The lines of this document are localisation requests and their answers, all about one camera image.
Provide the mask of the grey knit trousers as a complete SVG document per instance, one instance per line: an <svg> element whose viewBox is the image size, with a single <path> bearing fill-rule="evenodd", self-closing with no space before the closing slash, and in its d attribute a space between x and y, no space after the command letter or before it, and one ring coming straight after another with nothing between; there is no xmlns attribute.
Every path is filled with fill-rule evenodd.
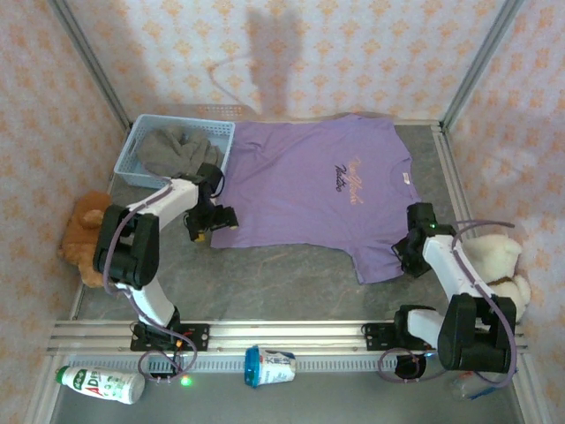
<svg viewBox="0 0 565 424"><path fill-rule="evenodd" d="M172 178L177 174L195 175L201 164L220 168L224 154L200 129L168 125L149 131L136 153L150 173Z"/></svg>

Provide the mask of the purple t-shirt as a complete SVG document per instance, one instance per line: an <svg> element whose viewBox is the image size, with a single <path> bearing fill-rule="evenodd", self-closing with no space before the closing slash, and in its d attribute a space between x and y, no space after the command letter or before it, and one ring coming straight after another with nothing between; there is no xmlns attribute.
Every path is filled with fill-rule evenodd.
<svg viewBox="0 0 565 424"><path fill-rule="evenodd" d="M220 201L238 227L216 249L307 244L341 250L361 284L401 275L395 243L418 201L392 121L350 114L308 124L237 124Z"/></svg>

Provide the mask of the light blue plastic basket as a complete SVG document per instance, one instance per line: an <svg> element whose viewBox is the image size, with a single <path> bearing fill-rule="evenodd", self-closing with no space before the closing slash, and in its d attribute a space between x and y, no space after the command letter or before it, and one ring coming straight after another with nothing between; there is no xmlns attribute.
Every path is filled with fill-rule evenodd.
<svg viewBox="0 0 565 424"><path fill-rule="evenodd" d="M118 157L114 172L131 186L160 189L165 186L165 178L147 171L140 163L136 153L145 135L156 128L179 125L188 129L200 129L224 154L220 169L226 171L230 149L235 133L235 124L229 121L197 119L188 117L169 117L144 114L133 124L124 148Z"/></svg>

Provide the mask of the white teddy bear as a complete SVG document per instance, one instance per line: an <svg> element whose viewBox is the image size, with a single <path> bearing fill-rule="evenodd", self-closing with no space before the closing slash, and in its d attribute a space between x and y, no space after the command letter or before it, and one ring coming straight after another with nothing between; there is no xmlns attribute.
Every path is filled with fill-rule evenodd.
<svg viewBox="0 0 565 424"><path fill-rule="evenodd" d="M516 271L523 251L521 245L502 234L487 234L463 241L463 251L482 280L499 297L508 297L516 306L520 322L531 302L531 287Z"/></svg>

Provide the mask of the brown teddy bear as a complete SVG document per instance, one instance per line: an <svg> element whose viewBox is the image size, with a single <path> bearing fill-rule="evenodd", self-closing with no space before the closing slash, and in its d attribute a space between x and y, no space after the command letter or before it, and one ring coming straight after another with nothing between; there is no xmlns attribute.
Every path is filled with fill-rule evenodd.
<svg viewBox="0 0 565 424"><path fill-rule="evenodd" d="M108 193L90 191L79 198L68 220L58 256L78 268L81 281L90 288L103 287L102 274L93 266L94 252L106 209Z"/></svg>

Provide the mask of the clear bottle blue cap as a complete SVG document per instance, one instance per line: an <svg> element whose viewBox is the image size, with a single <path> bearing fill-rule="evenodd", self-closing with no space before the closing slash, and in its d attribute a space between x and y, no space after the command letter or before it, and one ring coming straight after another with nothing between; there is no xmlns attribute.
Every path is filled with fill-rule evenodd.
<svg viewBox="0 0 565 424"><path fill-rule="evenodd" d="M475 400L496 391L496 388L467 371L459 374L450 384L452 397L455 400Z"/></svg>

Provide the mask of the white cup blue lid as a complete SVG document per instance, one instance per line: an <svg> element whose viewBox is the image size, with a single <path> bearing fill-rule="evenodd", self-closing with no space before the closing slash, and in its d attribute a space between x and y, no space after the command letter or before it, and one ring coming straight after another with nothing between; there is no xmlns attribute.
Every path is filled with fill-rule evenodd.
<svg viewBox="0 0 565 424"><path fill-rule="evenodd" d="M297 373L293 353L260 348L254 345L245 352L244 381L247 386L292 382Z"/></svg>

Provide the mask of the white bottle green cap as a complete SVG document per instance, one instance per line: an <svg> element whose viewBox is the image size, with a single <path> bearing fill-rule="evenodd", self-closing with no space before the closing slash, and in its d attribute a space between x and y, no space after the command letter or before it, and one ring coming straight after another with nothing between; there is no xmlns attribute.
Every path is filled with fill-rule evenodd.
<svg viewBox="0 0 565 424"><path fill-rule="evenodd" d="M56 371L56 382L82 395L124 405L136 403L144 389L145 378L139 373L107 367L63 366Z"/></svg>

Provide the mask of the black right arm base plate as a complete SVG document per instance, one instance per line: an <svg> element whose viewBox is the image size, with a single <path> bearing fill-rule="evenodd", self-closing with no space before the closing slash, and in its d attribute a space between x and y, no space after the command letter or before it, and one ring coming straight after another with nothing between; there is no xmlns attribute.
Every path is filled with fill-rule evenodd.
<svg viewBox="0 0 565 424"><path fill-rule="evenodd" d="M365 338L368 351L386 351L403 349L415 352L435 352L441 326L432 324L417 325L416 334L409 332L405 322L368 322L361 326L361 334Z"/></svg>

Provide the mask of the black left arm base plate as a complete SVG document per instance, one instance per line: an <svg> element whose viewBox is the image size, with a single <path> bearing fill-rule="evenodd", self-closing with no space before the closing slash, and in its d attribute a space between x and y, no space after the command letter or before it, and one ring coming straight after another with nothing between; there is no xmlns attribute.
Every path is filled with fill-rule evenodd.
<svg viewBox="0 0 565 424"><path fill-rule="evenodd" d="M134 322L130 325L132 340L130 349L133 352L174 351L177 348L177 338L165 334L158 329L149 327L144 322ZM180 323L174 330L189 338L198 351L207 351L210 325L202 323Z"/></svg>

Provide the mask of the aluminium mounting rail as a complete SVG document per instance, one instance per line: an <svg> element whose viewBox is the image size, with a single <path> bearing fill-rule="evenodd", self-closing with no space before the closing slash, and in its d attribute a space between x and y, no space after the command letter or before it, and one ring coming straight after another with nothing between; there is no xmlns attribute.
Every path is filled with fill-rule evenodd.
<svg viewBox="0 0 565 424"><path fill-rule="evenodd" d="M128 321L60 321L47 351L53 354L126 354L132 331ZM206 355L237 356L253 345L301 355L355 355L369 352L362 321L210 322Z"/></svg>

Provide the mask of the aluminium frame post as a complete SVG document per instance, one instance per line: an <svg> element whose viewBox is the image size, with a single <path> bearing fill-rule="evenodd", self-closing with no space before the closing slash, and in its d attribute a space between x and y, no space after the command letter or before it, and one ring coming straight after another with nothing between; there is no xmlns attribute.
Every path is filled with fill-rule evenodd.
<svg viewBox="0 0 565 424"><path fill-rule="evenodd" d="M79 21L74 16L72 8L67 0L47 0L51 10L61 24L63 30L69 36L73 47L79 54L83 64L89 71L95 85L100 90L114 117L121 127L128 133L132 126L123 104L121 103L115 89L111 85L106 72L94 53L86 34L84 33Z"/></svg>
<svg viewBox="0 0 565 424"><path fill-rule="evenodd" d="M470 68L463 77L443 119L440 121L440 128L443 132L448 132L454 126L456 119L470 99L475 86L489 65L510 25L514 22L523 3L524 0L504 0L500 11L473 58Z"/></svg>

